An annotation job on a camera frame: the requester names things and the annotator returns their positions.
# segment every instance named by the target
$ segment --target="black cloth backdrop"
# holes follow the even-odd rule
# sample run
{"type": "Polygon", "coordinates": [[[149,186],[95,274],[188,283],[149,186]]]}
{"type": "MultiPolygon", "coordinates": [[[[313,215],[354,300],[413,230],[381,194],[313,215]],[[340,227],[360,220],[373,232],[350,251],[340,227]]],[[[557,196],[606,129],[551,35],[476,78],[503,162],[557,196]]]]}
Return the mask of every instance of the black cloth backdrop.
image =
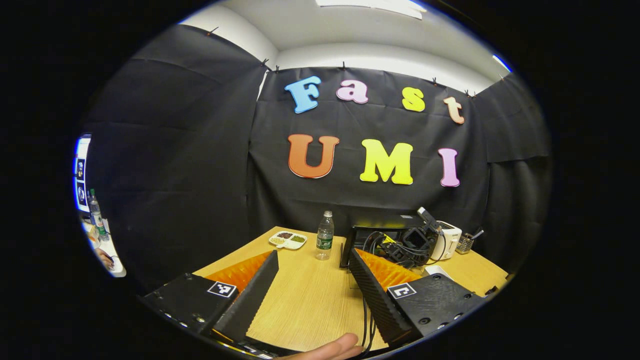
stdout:
{"type": "Polygon", "coordinates": [[[249,214],[253,236],[274,225],[314,232],[322,213],[333,211],[336,234],[345,236],[353,219],[368,214],[415,214],[424,206],[439,220],[485,235],[474,249],[507,272],[515,272],[540,235],[550,194],[550,140],[535,98],[510,74],[477,97],[430,81],[365,69],[305,68],[267,74],[255,110],[250,138],[249,214]],[[319,104],[296,114],[285,86],[318,76],[319,104]],[[369,101],[337,98],[340,82],[367,86],[369,101]],[[419,88],[426,109],[402,105],[402,89],[419,88]],[[453,96],[463,124],[454,123],[443,100],[453,96]],[[307,163],[321,159],[320,136],[336,136],[331,172],[319,179],[294,175],[288,167],[291,134],[314,138],[307,163]],[[413,146],[413,184],[363,182],[366,150],[362,140],[380,140],[388,154],[398,142],[413,146]],[[443,168],[437,150],[457,150],[460,185],[440,185],[443,168]]]}
{"type": "Polygon", "coordinates": [[[84,125],[87,184],[139,291],[248,240],[247,139],[267,68],[206,33],[176,25],[153,39],[106,84],[84,125]]]}
{"type": "Polygon", "coordinates": [[[346,235],[356,215],[415,214],[424,206],[465,232],[483,226],[474,249],[512,272],[540,232],[550,190],[548,136],[521,80],[509,75],[477,97],[378,70],[288,69],[260,61],[215,34],[176,25],[135,54],[97,97],[84,128],[93,135],[86,178],[96,189],[120,259],[141,292],[194,271],[275,225],[315,232],[326,209],[346,235]],[[319,105],[295,114],[284,86],[319,76],[319,105]],[[368,86],[369,101],[336,97],[340,82],[368,86]],[[419,88],[426,109],[404,109],[419,88]],[[443,99],[462,105],[455,124],[443,99]],[[287,137],[340,139],[331,172],[294,175],[287,137]],[[413,146],[413,184],[360,180],[362,140],[413,146]],[[441,147],[456,149],[461,184],[440,185],[441,147]]]}
{"type": "Polygon", "coordinates": [[[274,225],[315,232],[324,210],[333,211],[335,232],[347,235],[353,219],[362,215],[409,214],[424,206],[434,217],[465,231],[474,231],[486,207],[489,172],[486,144],[471,98],[464,93],[400,74],[379,70],[304,68],[270,72],[256,105],[250,138],[249,214],[253,235],[274,225]],[[296,114],[292,95],[285,86],[318,76],[319,104],[296,114]],[[367,103],[343,101],[336,90],[343,80],[355,79],[367,85],[367,103]],[[422,90],[426,109],[410,111],[402,105],[402,90],[422,90]],[[444,99],[453,96],[462,105],[464,124],[449,116],[444,99]],[[319,164],[320,136],[335,136],[331,172],[319,179],[299,177],[289,170],[291,134],[314,138],[307,163],[319,164]],[[387,154],[394,146],[408,143],[413,184],[360,180],[366,150],[362,140],[379,140],[387,154]],[[443,187],[439,148],[457,150],[456,171],[460,185],[443,187]]]}
{"type": "Polygon", "coordinates": [[[486,235],[474,250],[509,273],[524,262],[547,217],[552,187],[550,133],[535,96],[510,73],[475,99],[490,167],[486,235]]]}

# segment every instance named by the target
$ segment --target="monitor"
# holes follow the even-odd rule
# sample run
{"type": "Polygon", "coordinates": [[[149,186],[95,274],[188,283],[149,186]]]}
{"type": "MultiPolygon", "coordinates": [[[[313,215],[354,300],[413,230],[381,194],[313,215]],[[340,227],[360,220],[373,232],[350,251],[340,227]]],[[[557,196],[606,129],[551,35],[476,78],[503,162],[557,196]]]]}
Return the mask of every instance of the monitor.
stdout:
{"type": "Polygon", "coordinates": [[[76,198],[76,207],[83,213],[90,213],[87,196],[89,188],[86,186],[86,154],[91,142],[91,134],[82,134],[76,143],[76,156],[73,164],[74,174],[74,194],[76,198]]]}

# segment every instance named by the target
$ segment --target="person's hand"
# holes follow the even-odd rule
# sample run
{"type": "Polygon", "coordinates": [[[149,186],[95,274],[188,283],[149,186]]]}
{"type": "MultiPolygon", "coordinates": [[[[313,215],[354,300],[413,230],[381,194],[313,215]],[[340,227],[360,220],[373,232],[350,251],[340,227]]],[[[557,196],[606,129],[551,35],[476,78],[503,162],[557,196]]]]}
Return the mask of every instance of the person's hand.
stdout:
{"type": "Polygon", "coordinates": [[[95,249],[95,254],[102,261],[104,267],[113,270],[113,260],[102,249],[95,249]]]}
{"type": "Polygon", "coordinates": [[[358,336],[347,332],[337,340],[324,344],[323,346],[301,352],[299,354],[279,357],[285,360],[345,360],[360,354],[363,348],[358,343],[358,336]]]}

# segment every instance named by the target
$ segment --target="water bottle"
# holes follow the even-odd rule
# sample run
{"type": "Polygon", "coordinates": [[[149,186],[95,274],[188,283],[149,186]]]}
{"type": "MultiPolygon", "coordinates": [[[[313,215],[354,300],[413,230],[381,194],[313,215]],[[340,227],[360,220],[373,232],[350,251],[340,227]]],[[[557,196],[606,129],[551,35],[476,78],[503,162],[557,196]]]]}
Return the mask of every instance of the water bottle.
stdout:
{"type": "Polygon", "coordinates": [[[100,241],[109,241],[109,235],[102,223],[102,213],[100,212],[100,206],[98,205],[98,199],[95,198],[95,190],[91,189],[91,197],[89,201],[89,209],[91,210],[91,217],[98,229],[98,238],[100,241]]]}
{"type": "Polygon", "coordinates": [[[327,260],[331,256],[331,245],[333,243],[333,214],[325,211],[322,221],[318,226],[316,238],[316,259],[327,260]]]}

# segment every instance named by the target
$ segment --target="yellow letter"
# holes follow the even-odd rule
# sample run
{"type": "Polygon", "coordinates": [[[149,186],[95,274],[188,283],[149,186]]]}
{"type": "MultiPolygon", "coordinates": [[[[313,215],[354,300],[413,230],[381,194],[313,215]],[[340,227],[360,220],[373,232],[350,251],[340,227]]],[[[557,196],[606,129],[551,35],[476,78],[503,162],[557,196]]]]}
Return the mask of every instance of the yellow letter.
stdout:
{"type": "Polygon", "coordinates": [[[405,109],[418,112],[424,110],[424,101],[422,101],[424,94],[422,90],[407,87],[402,89],[402,96],[404,97],[402,105],[404,105],[405,109]]]}
{"type": "Polygon", "coordinates": [[[396,169],[391,181],[394,184],[413,184],[413,178],[411,177],[411,152],[413,146],[399,142],[394,147],[391,155],[387,155],[384,146],[379,140],[365,139],[362,140],[362,146],[367,149],[367,157],[364,164],[364,172],[360,174],[360,180],[362,181],[378,181],[378,175],[376,175],[376,166],[378,172],[382,177],[382,181],[387,182],[391,171],[396,169]]]}

